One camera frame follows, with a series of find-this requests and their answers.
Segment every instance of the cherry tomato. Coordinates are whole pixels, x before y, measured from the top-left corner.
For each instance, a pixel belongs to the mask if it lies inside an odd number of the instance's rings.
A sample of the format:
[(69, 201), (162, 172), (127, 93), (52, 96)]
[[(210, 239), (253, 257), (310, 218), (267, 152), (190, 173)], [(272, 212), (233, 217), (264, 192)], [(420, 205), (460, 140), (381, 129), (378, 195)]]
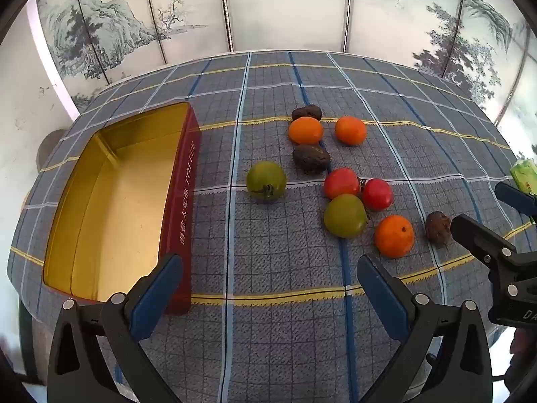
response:
[(323, 188), (324, 194), (333, 200), (342, 194), (357, 195), (360, 191), (360, 182), (350, 168), (338, 168), (324, 179)]
[(394, 193), (384, 180), (371, 179), (362, 189), (362, 202), (372, 211), (383, 211), (394, 202)]

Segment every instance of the dried mushroom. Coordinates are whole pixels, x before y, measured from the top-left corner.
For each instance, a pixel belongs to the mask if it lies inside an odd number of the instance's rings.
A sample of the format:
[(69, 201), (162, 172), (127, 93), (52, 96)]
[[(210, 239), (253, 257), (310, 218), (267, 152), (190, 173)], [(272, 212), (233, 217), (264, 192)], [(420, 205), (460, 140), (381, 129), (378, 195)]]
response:
[(312, 117), (320, 121), (321, 118), (323, 118), (323, 112), (319, 106), (316, 106), (315, 104), (308, 104), (307, 106), (295, 109), (291, 114), (293, 121), (302, 117)]
[(312, 175), (322, 173), (330, 165), (330, 155), (320, 145), (297, 145), (293, 159), (297, 167)]
[(427, 238), (435, 245), (446, 245), (451, 238), (451, 220), (442, 212), (435, 211), (427, 215), (425, 232)]

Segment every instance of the green snack package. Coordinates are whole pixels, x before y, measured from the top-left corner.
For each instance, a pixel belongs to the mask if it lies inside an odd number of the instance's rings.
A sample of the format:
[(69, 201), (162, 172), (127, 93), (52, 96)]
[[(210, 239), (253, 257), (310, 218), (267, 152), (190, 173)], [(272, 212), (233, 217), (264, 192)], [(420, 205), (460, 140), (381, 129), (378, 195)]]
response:
[(537, 194), (537, 167), (532, 159), (518, 160), (511, 168), (511, 176), (520, 191), (526, 194)]

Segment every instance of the silver screw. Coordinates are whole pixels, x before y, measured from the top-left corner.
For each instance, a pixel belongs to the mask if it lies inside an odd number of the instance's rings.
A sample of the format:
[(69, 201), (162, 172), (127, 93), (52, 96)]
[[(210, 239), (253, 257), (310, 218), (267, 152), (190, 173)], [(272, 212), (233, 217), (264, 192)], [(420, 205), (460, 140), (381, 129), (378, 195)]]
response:
[(465, 306), (466, 306), (466, 309), (470, 309), (471, 311), (475, 311), (475, 309), (477, 309), (477, 304), (471, 300), (466, 300)]
[(63, 302), (63, 308), (65, 310), (71, 309), (75, 305), (75, 301), (71, 298)]
[(125, 296), (121, 292), (114, 294), (112, 298), (110, 299), (110, 301), (112, 301), (112, 303), (114, 303), (115, 305), (120, 305), (121, 303), (124, 302), (124, 300), (125, 300)]
[(416, 294), (414, 298), (420, 305), (426, 305), (429, 303), (429, 297), (427, 297), (425, 294)]
[(516, 297), (518, 294), (518, 288), (515, 285), (509, 285), (507, 287), (507, 292), (511, 297)]

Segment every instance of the orange fruit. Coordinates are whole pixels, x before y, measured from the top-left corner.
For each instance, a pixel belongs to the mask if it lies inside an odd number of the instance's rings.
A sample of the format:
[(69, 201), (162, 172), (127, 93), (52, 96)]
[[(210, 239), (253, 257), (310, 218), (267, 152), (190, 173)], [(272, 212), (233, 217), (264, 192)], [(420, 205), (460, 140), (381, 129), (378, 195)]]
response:
[(401, 215), (387, 216), (375, 229), (375, 245), (386, 257), (403, 257), (414, 245), (412, 224)]
[(366, 125), (356, 117), (341, 117), (336, 122), (336, 137), (347, 145), (361, 144), (367, 136)]
[(313, 145), (322, 138), (323, 125), (315, 118), (298, 118), (289, 126), (289, 139), (296, 144)]

